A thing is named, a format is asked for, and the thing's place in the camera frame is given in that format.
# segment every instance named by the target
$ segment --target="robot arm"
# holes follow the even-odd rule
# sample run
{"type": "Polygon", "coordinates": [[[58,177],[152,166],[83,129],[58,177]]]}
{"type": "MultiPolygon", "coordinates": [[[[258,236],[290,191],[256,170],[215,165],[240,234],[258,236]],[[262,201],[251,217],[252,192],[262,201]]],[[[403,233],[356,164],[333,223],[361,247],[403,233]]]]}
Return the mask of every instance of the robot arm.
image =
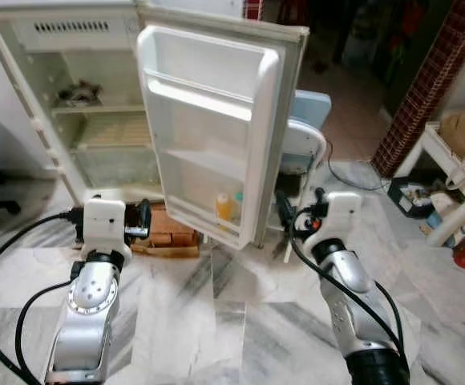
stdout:
{"type": "MultiPolygon", "coordinates": [[[[310,215],[305,229],[293,233],[304,241],[305,257],[364,301],[385,324],[390,325],[379,301],[375,281],[367,274],[355,252],[343,244],[357,218],[362,198],[353,192],[325,195],[317,190],[317,203],[306,208],[310,215]]],[[[293,210],[277,192],[279,217],[288,228],[293,210]]],[[[334,335],[346,360],[352,384],[408,385],[409,374],[397,347],[383,328],[363,308],[332,282],[320,276],[321,295],[330,309],[334,335]]]]}
{"type": "Polygon", "coordinates": [[[103,383],[107,377],[111,321],[119,309],[119,279],[131,260],[130,241],[148,237],[148,201],[127,207],[121,201],[90,199],[83,219],[85,261],[71,283],[59,317],[46,369],[46,384],[103,383]],[[135,214],[136,226],[125,225],[135,214]]]}

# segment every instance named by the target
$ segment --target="refrigerator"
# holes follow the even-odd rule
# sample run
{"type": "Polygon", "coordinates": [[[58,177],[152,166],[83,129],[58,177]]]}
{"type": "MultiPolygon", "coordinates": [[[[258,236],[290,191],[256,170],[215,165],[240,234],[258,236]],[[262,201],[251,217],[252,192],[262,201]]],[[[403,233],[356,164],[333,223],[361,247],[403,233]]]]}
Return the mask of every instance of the refrigerator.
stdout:
{"type": "Polygon", "coordinates": [[[235,249],[262,244],[307,37],[123,2],[0,7],[0,59],[75,203],[164,200],[235,249]]]}

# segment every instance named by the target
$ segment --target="refrigerator door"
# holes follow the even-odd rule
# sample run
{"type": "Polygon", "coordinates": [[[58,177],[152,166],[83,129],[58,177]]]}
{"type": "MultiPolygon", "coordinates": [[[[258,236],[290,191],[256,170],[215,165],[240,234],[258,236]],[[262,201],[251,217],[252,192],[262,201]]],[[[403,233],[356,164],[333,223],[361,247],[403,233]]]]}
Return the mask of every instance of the refrigerator door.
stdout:
{"type": "Polygon", "coordinates": [[[262,243],[308,30],[139,8],[139,77],[168,214],[262,243]]]}

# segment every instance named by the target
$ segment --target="vent grille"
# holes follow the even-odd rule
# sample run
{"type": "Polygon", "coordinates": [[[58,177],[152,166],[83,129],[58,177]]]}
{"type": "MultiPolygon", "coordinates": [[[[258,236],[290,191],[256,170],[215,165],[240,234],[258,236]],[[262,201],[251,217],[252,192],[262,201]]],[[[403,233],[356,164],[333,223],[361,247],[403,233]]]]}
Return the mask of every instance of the vent grille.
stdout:
{"type": "Polygon", "coordinates": [[[63,20],[56,22],[35,22],[38,34],[63,34],[67,32],[108,32],[109,22],[106,20],[63,20]]]}

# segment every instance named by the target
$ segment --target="marble floor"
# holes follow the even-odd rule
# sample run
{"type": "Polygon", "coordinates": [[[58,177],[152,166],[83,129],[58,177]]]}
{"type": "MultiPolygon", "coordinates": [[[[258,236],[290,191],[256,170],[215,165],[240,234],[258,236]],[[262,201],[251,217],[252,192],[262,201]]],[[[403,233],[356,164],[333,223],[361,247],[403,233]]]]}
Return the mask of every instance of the marble floor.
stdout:
{"type": "MultiPolygon", "coordinates": [[[[378,183],[360,164],[334,167],[378,183]]],[[[306,195],[317,186],[346,189],[326,168],[309,179],[306,195]]],[[[71,205],[53,182],[0,186],[0,197],[10,194],[23,211],[17,217],[0,213],[0,245],[26,223],[71,205]]],[[[465,384],[465,270],[455,266],[449,249],[426,246],[418,223],[383,191],[363,195],[347,245],[397,302],[411,383],[465,384]]],[[[74,235],[68,224],[52,222],[0,261],[0,345],[10,357],[19,309],[34,292],[67,280],[79,257],[71,248],[74,235]]],[[[350,383],[317,276],[295,257],[285,264],[273,255],[280,239],[269,230],[263,249],[240,252],[209,244],[194,260],[135,256],[120,281],[106,384],[350,383]]],[[[63,290],[46,295],[26,318],[26,361],[39,379],[63,297],[63,290]]],[[[1,383],[21,382],[0,364],[1,383]]]]}

